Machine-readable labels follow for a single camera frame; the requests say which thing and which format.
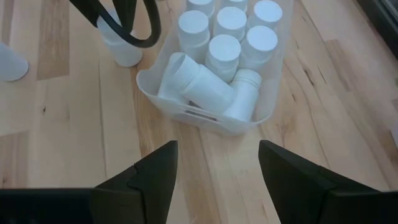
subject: bottle cap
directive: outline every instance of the bottle cap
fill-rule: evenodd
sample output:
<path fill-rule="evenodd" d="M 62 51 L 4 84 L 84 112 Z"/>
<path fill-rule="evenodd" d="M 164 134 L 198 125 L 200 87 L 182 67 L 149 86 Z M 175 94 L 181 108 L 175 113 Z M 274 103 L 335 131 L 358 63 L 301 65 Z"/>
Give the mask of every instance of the bottle cap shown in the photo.
<path fill-rule="evenodd" d="M 221 7 L 237 7 L 244 13 L 248 10 L 248 0 L 222 0 Z"/>
<path fill-rule="evenodd" d="M 259 1 L 254 5 L 254 13 L 250 19 L 251 26 L 267 26 L 273 29 L 282 18 L 283 10 L 273 1 Z"/>
<path fill-rule="evenodd" d="M 200 11 L 184 12 L 178 19 L 180 45 L 196 45 L 209 36 L 209 19 Z"/>
<path fill-rule="evenodd" d="M 265 26 L 250 28 L 242 42 L 242 51 L 256 60 L 269 58 L 278 44 L 276 33 Z"/>
<path fill-rule="evenodd" d="M 206 16 L 210 17 L 214 12 L 215 1 L 214 0 L 188 0 L 187 11 L 197 10 L 201 11 Z"/>
<path fill-rule="evenodd" d="M 181 55 L 173 64 L 170 64 L 170 82 L 179 91 L 189 85 L 189 83 L 199 73 L 200 67 L 188 55 Z"/>
<path fill-rule="evenodd" d="M 242 41 L 246 21 L 246 14 L 237 7 L 222 8 L 217 13 L 214 35 L 228 34 L 237 38 L 238 41 Z"/>
<path fill-rule="evenodd" d="M 121 25 L 118 14 L 115 9 L 108 10 L 109 15 L 114 19 L 116 23 Z M 112 30 L 112 28 L 105 22 L 105 20 L 99 16 L 97 19 L 97 28 L 101 31 L 105 41 L 112 43 L 112 42 L 120 42 L 122 38 Z"/>
<path fill-rule="evenodd" d="M 241 44 L 230 35 L 217 35 L 209 43 L 208 61 L 213 66 L 220 68 L 233 67 L 239 60 Z"/>
<path fill-rule="evenodd" d="M 262 78 L 257 72 L 250 69 L 242 68 L 236 72 L 234 80 L 232 82 L 236 82 L 238 80 L 247 81 L 253 84 L 257 89 L 260 89 Z"/>

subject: lying bottle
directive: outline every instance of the lying bottle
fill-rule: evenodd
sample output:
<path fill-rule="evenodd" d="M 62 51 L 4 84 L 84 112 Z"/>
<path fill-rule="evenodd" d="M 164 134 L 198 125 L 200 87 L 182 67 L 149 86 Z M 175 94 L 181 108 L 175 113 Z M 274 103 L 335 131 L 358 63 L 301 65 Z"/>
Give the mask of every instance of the lying bottle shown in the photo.
<path fill-rule="evenodd" d="M 171 82 L 170 76 L 172 75 L 170 73 L 170 68 L 181 56 L 184 55 L 185 55 L 184 53 L 176 52 L 170 56 L 169 64 L 167 65 L 165 72 L 163 74 L 162 83 L 160 84 L 157 96 L 168 100 L 174 100 L 178 103 L 187 105 L 189 104 L 189 100 L 186 99 L 183 95 L 181 95 L 179 91 L 173 88 L 170 83 Z"/>
<path fill-rule="evenodd" d="M 236 92 L 236 97 L 223 115 L 240 121 L 250 121 L 259 98 L 261 81 L 261 76 L 255 71 L 238 70 L 231 83 Z"/>
<path fill-rule="evenodd" d="M 177 59 L 170 68 L 170 74 L 174 88 L 205 110 L 222 113 L 234 100 L 232 87 L 188 55 Z"/>
<path fill-rule="evenodd" d="M 109 15 L 120 25 L 120 20 L 115 9 L 110 10 Z M 97 20 L 97 26 L 105 45 L 111 52 L 116 63 L 122 67 L 131 67 L 141 61 L 142 51 L 123 40 L 101 16 Z"/>

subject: wood plank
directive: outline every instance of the wood plank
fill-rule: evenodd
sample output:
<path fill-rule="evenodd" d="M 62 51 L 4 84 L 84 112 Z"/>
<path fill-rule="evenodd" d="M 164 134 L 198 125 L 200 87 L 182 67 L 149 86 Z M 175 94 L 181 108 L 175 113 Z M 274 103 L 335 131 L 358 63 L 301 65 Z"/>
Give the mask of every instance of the wood plank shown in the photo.
<path fill-rule="evenodd" d="M 29 132 L 0 136 L 0 189 L 26 187 Z"/>
<path fill-rule="evenodd" d="M 106 179 L 100 76 L 91 24 L 70 7 L 70 75 L 37 82 L 31 187 L 93 187 Z"/>
<path fill-rule="evenodd" d="M 326 41 L 326 46 L 333 59 L 340 76 L 349 80 L 355 76 L 355 70 L 351 60 L 345 54 L 338 40 Z M 373 114 L 368 112 L 364 99 L 359 94 L 357 82 L 350 81 L 353 94 L 340 92 L 340 100 L 345 104 L 351 119 L 358 131 L 362 134 L 368 146 L 373 152 L 383 175 L 393 189 L 398 189 L 398 151 L 388 127 Z"/>
<path fill-rule="evenodd" d="M 200 131 L 200 138 L 206 166 L 211 174 L 221 223 L 249 223 L 248 211 L 228 157 L 227 142 L 230 138 L 207 131 Z"/>
<path fill-rule="evenodd" d="M 14 0 L 0 0 L 0 42 L 9 44 Z"/>
<path fill-rule="evenodd" d="M 178 140 L 183 191 L 190 223 L 221 223 L 210 171 L 198 128 L 173 122 Z"/>
<path fill-rule="evenodd" d="M 358 61 L 354 67 L 357 72 L 351 77 L 368 111 L 385 126 L 398 122 L 398 113 L 391 106 L 391 100 L 398 98 L 397 60 L 362 15 L 356 0 L 302 0 L 302 4 L 322 39 L 339 40 L 345 54 Z"/>
<path fill-rule="evenodd" d="M 248 223 L 280 223 L 271 196 L 262 177 L 258 160 L 258 129 L 252 129 L 238 138 L 226 142 L 231 170 L 239 184 L 244 206 L 248 213 Z"/>
<path fill-rule="evenodd" d="M 273 117 L 260 125 L 260 132 L 272 142 L 330 168 L 312 118 L 313 108 L 286 63 L 282 72 L 279 103 Z"/>
<path fill-rule="evenodd" d="M 344 91 L 325 43 L 302 4 L 294 8 L 292 41 L 285 64 L 308 99 L 330 168 L 381 190 L 388 190 L 372 150 L 347 113 L 337 92 Z"/>
<path fill-rule="evenodd" d="M 14 0 L 9 46 L 29 62 L 29 71 L 17 82 L 0 82 L 0 136 L 26 131 L 32 126 L 39 51 L 37 44 L 32 43 L 39 42 L 40 4 L 41 0 Z"/>
<path fill-rule="evenodd" d="M 67 0 L 42 1 L 37 79 L 69 74 L 69 6 Z"/>
<path fill-rule="evenodd" d="M 130 70 L 120 67 L 98 42 L 99 80 L 107 177 L 141 159 Z"/>
<path fill-rule="evenodd" d="M 142 157 L 148 155 L 154 149 L 167 143 L 171 139 L 176 139 L 170 120 L 162 115 L 162 113 L 142 94 L 136 84 L 136 75 L 141 69 L 148 69 L 154 63 L 157 53 L 163 45 L 167 35 L 166 30 L 171 27 L 170 13 L 174 12 L 173 3 L 170 1 L 157 2 L 159 14 L 162 19 L 162 35 L 158 43 L 149 48 L 143 49 L 144 56 L 141 62 L 131 68 L 131 82 L 134 97 L 134 109 L 136 111 L 136 122 L 139 135 L 139 149 Z M 149 35 L 149 21 L 144 9 L 143 2 L 137 2 L 136 20 L 134 21 L 134 30 L 138 38 L 144 39 Z M 167 223 L 196 223 L 198 220 L 190 220 L 187 208 L 186 195 L 184 193 L 184 178 L 182 173 L 182 155 L 181 144 L 178 145 L 178 170 L 177 182 L 175 183 L 172 202 L 170 205 Z"/>

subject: hardwood floor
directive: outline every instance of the hardwood floor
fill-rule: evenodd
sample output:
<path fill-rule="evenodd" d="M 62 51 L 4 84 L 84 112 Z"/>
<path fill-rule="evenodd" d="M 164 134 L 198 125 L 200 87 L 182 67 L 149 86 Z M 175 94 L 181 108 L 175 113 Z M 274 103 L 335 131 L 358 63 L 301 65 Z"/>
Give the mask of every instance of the hardwood floor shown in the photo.
<path fill-rule="evenodd" d="M 163 30 L 179 1 L 159 1 Z M 224 137 L 165 117 L 136 84 L 167 35 L 131 69 L 67 0 L 0 0 L 0 37 L 30 63 L 0 83 L 0 188 L 89 187 L 179 142 L 169 223 L 279 223 L 257 159 L 269 139 L 378 190 L 398 190 L 398 62 L 355 0 L 293 0 L 271 119 Z M 135 29 L 149 34 L 137 6 Z"/>

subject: black strap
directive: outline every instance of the black strap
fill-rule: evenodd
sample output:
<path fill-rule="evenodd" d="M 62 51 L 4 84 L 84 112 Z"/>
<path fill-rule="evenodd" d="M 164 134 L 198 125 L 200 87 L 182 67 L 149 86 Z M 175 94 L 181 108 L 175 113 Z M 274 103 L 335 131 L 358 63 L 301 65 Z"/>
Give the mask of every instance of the black strap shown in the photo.
<path fill-rule="evenodd" d="M 116 11 L 118 12 L 119 18 L 121 18 L 121 27 L 116 21 L 109 15 L 107 10 L 98 0 L 70 0 L 70 2 L 96 27 L 96 21 L 99 16 L 101 16 L 104 21 L 115 31 L 122 39 L 128 42 L 131 45 L 140 48 L 148 48 L 152 47 L 159 40 L 160 33 L 162 32 L 162 28 L 160 25 L 160 16 L 157 10 L 157 5 L 155 0 L 143 0 L 145 7 L 147 9 L 151 33 L 150 36 L 146 40 L 137 39 L 130 35 L 130 31 L 132 29 L 132 23 L 134 22 L 134 18 L 131 22 L 126 22 L 126 18 L 128 18 L 125 14 L 120 14 L 120 7 L 116 7 Z M 119 0 L 113 1 L 114 4 L 127 4 L 131 5 L 136 4 L 136 0 Z"/>

